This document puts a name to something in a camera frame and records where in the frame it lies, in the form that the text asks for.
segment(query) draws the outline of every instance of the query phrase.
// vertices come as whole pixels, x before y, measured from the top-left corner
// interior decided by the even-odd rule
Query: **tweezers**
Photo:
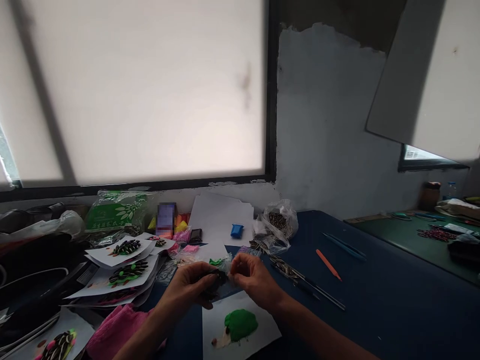
[[[351,245],[347,244],[346,242],[340,240],[338,237],[335,237],[335,236],[333,236],[331,234],[328,234],[328,233],[325,233],[325,232],[322,232],[322,234],[327,239],[329,239],[335,245],[338,245],[340,248],[345,250],[347,253],[349,253],[354,258],[357,258],[357,259],[362,260],[362,261],[367,261],[367,256],[363,252],[358,251],[356,248],[354,248],[353,246],[351,246]]]

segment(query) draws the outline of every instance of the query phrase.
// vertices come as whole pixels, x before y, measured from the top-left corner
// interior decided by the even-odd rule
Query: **finger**
[[[188,271],[188,276],[190,278],[190,283],[197,280],[197,278],[200,277],[201,275],[209,272],[210,270],[215,270],[215,269],[216,269],[215,266],[210,265],[203,261],[194,262],[193,264],[188,265],[187,271]]]
[[[249,269],[251,269],[257,262],[258,257],[253,256],[244,252],[238,253],[231,262],[231,274],[236,274],[239,272],[241,265],[246,264]]]
[[[232,275],[231,279],[233,280],[233,283],[239,287],[241,287],[243,290],[246,289],[248,283],[249,283],[249,278],[246,276],[243,276],[241,274],[235,274]]]
[[[206,290],[208,287],[212,286],[216,278],[217,278],[217,275],[210,274],[202,277],[196,283],[191,284],[190,288],[193,294],[195,295],[195,297],[200,295],[200,293]]]
[[[210,301],[202,299],[201,297],[197,298],[196,303],[201,305],[203,308],[207,310],[212,310],[214,308],[214,306]]]

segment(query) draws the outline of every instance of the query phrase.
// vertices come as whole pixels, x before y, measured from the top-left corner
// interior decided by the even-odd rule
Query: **plastic bottle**
[[[455,186],[455,181],[448,182],[448,196],[447,199],[456,199],[457,198],[457,187]]]

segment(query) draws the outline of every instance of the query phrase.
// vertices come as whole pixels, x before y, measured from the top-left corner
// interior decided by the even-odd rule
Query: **blue table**
[[[426,261],[321,211],[298,213],[299,230],[281,257],[346,306],[304,294],[271,269],[278,284],[334,329],[381,359],[478,359],[480,289]],[[365,253],[361,262],[324,238],[324,231]],[[227,246],[233,254],[237,247]],[[340,274],[335,278],[315,253],[320,249]],[[165,291],[155,285],[148,311]],[[282,338],[252,358],[311,359],[314,354],[286,326]],[[194,306],[167,340],[162,359],[202,359],[202,310]]]

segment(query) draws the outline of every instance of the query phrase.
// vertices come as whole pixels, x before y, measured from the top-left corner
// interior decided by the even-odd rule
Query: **orange pen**
[[[320,259],[325,263],[326,267],[328,268],[328,270],[330,270],[330,272],[333,274],[334,277],[338,278],[338,280],[342,281],[342,279],[340,278],[340,275],[339,273],[337,272],[337,270],[335,270],[335,268],[332,266],[332,264],[327,260],[327,258],[320,252],[320,250],[316,250],[316,254],[320,257]]]

